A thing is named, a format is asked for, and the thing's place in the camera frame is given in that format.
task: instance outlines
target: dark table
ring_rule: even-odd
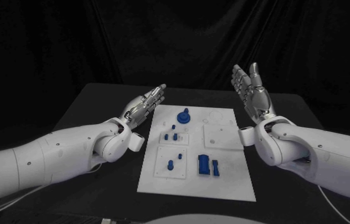
[[[128,101],[149,87],[87,84],[53,130],[96,124],[117,117]],[[234,92],[165,89],[162,104],[233,108],[238,127],[253,126]],[[322,126],[297,95],[270,94],[274,111],[297,126]],[[135,128],[148,138],[151,117]],[[11,208],[45,213],[99,216],[117,220],[149,221],[164,216],[205,213],[230,215],[264,223],[342,223],[316,186],[293,173],[267,166],[254,147],[244,148],[256,202],[136,193],[145,143],[138,153],[126,151],[97,172],[54,184],[27,196]],[[323,190],[339,212],[350,217],[350,200]]]

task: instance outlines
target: cable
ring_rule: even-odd
[[[14,203],[17,203],[27,195],[32,194],[37,190],[43,189],[47,185],[41,185],[37,188],[34,188],[30,192],[27,192],[21,197],[18,197],[17,199],[8,201],[5,204],[2,204],[0,206],[0,211],[2,211],[4,209],[7,209]]]
[[[331,202],[329,202],[329,200],[328,200],[328,198],[326,198],[326,196],[325,196],[325,194],[323,194],[323,192],[322,192],[322,189],[321,189],[319,185],[318,185],[316,187],[318,187],[318,189],[319,189],[319,191],[321,191],[321,193],[322,193],[323,199],[326,200],[326,202],[328,202],[331,208],[333,209],[333,211],[336,212],[336,214],[339,215],[339,217],[344,219],[344,221],[345,221],[346,223],[350,223],[350,220],[345,219],[345,217],[342,216],[342,214],[339,213],[339,211],[336,210],[336,208],[335,208],[333,205],[331,204]]]
[[[84,172],[83,174],[96,172],[100,169],[100,166],[102,166],[102,163],[97,165],[97,168],[94,170]]]

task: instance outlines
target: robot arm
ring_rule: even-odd
[[[143,138],[130,132],[164,100],[158,86],[126,105],[119,118],[57,130],[30,143],[0,151],[0,198],[28,187],[54,184],[113,162],[126,148],[139,151]]]
[[[231,85],[256,123],[238,130],[241,144],[254,145],[259,157],[270,166],[289,170],[306,181],[350,197],[350,136],[295,126],[276,116],[257,72],[250,77],[237,65],[231,70]]]

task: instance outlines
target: blue knob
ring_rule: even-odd
[[[185,124],[189,122],[189,120],[191,120],[191,117],[188,115],[188,109],[185,108],[184,111],[176,115],[176,121],[181,124]]]
[[[169,170],[169,171],[172,170],[172,160],[169,160],[166,163],[166,170]]]

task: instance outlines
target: black backdrop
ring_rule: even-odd
[[[1,0],[1,147],[45,134],[89,82],[231,90],[256,61],[274,93],[350,133],[348,0]]]

